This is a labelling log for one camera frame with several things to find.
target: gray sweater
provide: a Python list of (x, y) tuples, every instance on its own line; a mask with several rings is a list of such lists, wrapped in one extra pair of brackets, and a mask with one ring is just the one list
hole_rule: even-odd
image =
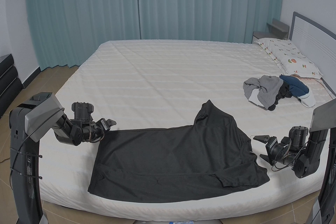
[(254, 89), (259, 89), (258, 100), (268, 109), (275, 102), (275, 97), (283, 84), (283, 80), (277, 76), (263, 75), (260, 79), (249, 78), (244, 81), (243, 89), (245, 97), (250, 98)]

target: fitted sheet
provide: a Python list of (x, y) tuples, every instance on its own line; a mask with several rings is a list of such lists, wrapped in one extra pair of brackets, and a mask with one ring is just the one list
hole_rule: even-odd
[[(303, 79), (313, 91), (316, 106), (304, 107), (295, 97), (279, 101), (274, 111), (250, 103), (243, 82), (262, 75), (281, 74), (257, 44), (212, 41), (108, 41), (83, 63), (56, 94), (72, 118), (73, 102), (94, 105), (94, 120), (117, 122), (112, 129), (171, 128), (193, 124), (199, 107), (211, 100), (232, 115), (249, 137), (276, 136), (281, 140), (292, 126), (310, 126), (313, 109), (331, 100), (315, 79)], [(254, 153), (266, 154), (252, 140)], [(289, 168), (272, 172), (258, 188), (196, 201), (134, 203), (113, 201), (87, 192), (98, 144), (59, 143), (52, 130), (40, 140), (41, 199), (97, 214), (137, 220), (183, 221), (220, 219), (270, 210), (321, 188), (327, 162), (325, 146), (318, 170), (298, 179)]]

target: tiled floor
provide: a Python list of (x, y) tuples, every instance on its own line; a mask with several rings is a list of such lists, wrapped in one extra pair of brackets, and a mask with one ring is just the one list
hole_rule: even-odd
[[(10, 129), (8, 126), (9, 111), (32, 95), (41, 92), (56, 93), (78, 67), (54, 67), (41, 72), (36, 79), (13, 101), (5, 115), (0, 119), (0, 161), (9, 157)], [(262, 213), (249, 216), (222, 219), (224, 224), (303, 224), (308, 217), (318, 192), (307, 195), (295, 202)], [(119, 219), (65, 208), (49, 202), (43, 202), (49, 224), (131, 224), (134, 220)], [(15, 224), (17, 220), (13, 193), (9, 186), (9, 161), (0, 164), (0, 224)]]

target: white headboard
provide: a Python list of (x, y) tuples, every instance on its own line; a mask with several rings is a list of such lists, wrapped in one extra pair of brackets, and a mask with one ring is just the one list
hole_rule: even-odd
[(289, 39), (308, 57), (323, 74), (322, 79), (333, 93), (336, 92), (336, 34), (322, 25), (293, 13)]

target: white pillow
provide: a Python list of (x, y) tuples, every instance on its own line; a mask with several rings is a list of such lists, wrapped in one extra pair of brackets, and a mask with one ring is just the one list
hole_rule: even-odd
[(275, 61), (284, 75), (320, 79), (322, 74), (317, 66), (304, 56), (289, 39), (261, 38), (255, 41)]

